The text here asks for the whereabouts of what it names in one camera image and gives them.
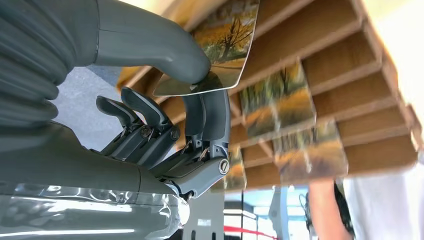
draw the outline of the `painting card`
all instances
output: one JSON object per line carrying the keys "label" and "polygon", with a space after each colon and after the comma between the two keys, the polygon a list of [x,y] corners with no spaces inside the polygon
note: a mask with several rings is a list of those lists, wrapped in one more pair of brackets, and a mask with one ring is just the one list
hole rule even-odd
{"label": "painting card", "polygon": [[250,138],[315,122],[314,102],[300,63],[264,77],[239,94]]}
{"label": "painting card", "polygon": [[163,75],[155,96],[186,96],[235,87],[253,41],[259,0],[229,0],[191,34],[210,60],[207,76],[197,84]]}
{"label": "painting card", "polygon": [[348,173],[348,161],[334,120],[299,129],[272,143],[283,185]]}

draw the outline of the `gray robotic arm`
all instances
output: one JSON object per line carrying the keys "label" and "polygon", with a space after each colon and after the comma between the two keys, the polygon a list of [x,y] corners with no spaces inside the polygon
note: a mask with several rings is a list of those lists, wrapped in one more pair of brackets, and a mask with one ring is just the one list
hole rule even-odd
{"label": "gray robotic arm", "polygon": [[[48,100],[57,97],[57,85],[75,66],[150,65],[180,81],[199,82],[209,71],[209,59],[174,22],[117,0],[2,0],[0,29],[0,206],[12,204],[10,199],[18,193],[13,188],[11,194],[1,195],[3,188],[20,183],[64,186],[78,193],[81,189],[142,192],[188,200],[228,172],[230,112],[225,90],[184,97],[187,145],[165,160],[179,137],[178,129],[151,99],[131,89],[122,90],[124,104],[104,97],[96,100],[99,110],[116,116],[123,127],[101,152],[84,148],[71,129],[52,121],[58,110]],[[144,113],[147,123],[133,111]],[[135,203],[146,202],[139,198],[149,194],[142,193],[136,194]],[[25,201],[25,206],[38,206],[31,198]],[[162,239],[162,226],[177,227],[163,215],[144,216],[153,214],[149,208],[119,216],[98,213],[75,210],[65,227],[136,230],[138,234],[126,239],[142,239],[152,231]],[[0,207],[0,230],[8,224],[5,219]],[[47,225],[44,230],[57,229],[54,222]]]}

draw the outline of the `transparent plastic cover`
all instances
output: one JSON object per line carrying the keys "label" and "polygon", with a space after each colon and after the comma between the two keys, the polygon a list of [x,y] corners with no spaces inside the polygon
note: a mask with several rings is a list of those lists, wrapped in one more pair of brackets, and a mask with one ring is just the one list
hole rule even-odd
{"label": "transparent plastic cover", "polygon": [[0,240],[160,240],[189,215],[172,194],[0,182]]}

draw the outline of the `painting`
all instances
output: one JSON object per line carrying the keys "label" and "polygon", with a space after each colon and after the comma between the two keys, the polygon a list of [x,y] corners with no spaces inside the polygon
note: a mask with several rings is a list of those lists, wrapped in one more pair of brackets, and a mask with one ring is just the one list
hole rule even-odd
{"label": "painting", "polygon": [[163,75],[155,96],[186,96],[235,87],[253,41],[259,0],[229,0],[191,34],[210,60],[211,68],[197,84]]}
{"label": "painting", "polygon": [[348,161],[334,120],[272,140],[281,183],[307,183],[348,173]]}
{"label": "painting", "polygon": [[239,94],[250,138],[315,122],[315,106],[300,63],[264,77]]}
{"label": "painting", "polygon": [[242,151],[237,149],[229,153],[229,172],[211,187],[212,192],[240,191],[246,188],[246,173]]}

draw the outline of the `gray floor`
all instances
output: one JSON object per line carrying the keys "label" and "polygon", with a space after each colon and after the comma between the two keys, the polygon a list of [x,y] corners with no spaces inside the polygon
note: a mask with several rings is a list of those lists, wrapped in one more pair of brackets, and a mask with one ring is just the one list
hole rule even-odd
{"label": "gray floor", "polygon": [[59,90],[58,98],[52,101],[59,109],[55,121],[70,127],[82,145],[101,150],[121,132],[118,119],[101,113],[96,107],[98,95],[120,100],[118,92],[93,71],[87,67],[74,68]]}

